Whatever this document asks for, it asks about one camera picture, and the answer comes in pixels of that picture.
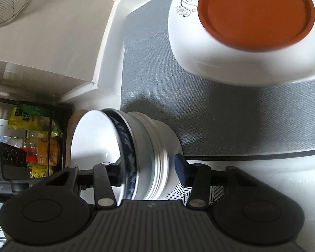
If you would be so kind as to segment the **white bowl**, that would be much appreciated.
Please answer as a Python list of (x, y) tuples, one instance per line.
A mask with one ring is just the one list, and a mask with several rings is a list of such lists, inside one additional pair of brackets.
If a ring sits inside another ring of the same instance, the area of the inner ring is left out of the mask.
[(91, 110), (78, 121), (68, 151), (72, 165), (90, 170), (95, 165), (115, 165), (113, 187), (117, 201), (133, 199), (137, 192), (138, 166), (133, 139), (113, 110)]

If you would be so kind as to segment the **stack of white bowls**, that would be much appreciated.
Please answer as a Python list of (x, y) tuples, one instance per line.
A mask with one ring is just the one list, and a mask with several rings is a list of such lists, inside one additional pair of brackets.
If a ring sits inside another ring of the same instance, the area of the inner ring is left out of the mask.
[(135, 148), (137, 182), (133, 199), (164, 200), (178, 185), (174, 158), (182, 153), (176, 133), (166, 123), (140, 112), (123, 113)]

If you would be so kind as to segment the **geometric black white cloth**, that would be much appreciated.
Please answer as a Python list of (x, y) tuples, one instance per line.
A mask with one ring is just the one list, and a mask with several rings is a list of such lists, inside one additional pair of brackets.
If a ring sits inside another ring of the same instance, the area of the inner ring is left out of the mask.
[[(188, 198), (192, 191), (192, 187), (185, 188), (180, 183), (169, 193), (165, 200), (180, 200), (186, 206)], [(218, 203), (224, 197), (224, 187), (212, 186), (210, 187), (209, 205)]]

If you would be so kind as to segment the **grey textured mat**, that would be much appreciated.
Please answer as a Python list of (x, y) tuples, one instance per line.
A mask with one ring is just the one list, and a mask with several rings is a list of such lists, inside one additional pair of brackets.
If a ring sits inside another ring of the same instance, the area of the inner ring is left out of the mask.
[(234, 87), (183, 70), (168, 39), (172, 0), (152, 0), (126, 19), (121, 109), (162, 121), (186, 155), (315, 149), (315, 80)]

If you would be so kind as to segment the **yellow green snack packet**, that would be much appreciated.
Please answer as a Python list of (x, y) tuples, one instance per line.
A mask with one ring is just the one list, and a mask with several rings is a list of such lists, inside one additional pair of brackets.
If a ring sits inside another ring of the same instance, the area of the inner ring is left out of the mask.
[(8, 129), (25, 129), (51, 137), (61, 137), (63, 132), (48, 108), (20, 104), (13, 108), (8, 119)]

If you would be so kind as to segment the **white floral square plate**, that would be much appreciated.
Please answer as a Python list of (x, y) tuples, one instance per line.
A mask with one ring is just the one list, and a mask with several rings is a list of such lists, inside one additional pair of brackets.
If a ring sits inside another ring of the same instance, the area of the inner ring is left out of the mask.
[(172, 0), (168, 35), (178, 64), (208, 80), (262, 86), (315, 79), (315, 23), (305, 38), (291, 46), (241, 50), (219, 42), (204, 29), (198, 17), (198, 0)]

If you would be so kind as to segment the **orange round plate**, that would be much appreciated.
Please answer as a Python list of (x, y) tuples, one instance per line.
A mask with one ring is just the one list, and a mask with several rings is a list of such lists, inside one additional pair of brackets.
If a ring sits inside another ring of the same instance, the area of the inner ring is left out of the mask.
[(198, 0), (204, 29), (241, 50), (268, 51), (305, 38), (315, 23), (312, 0)]

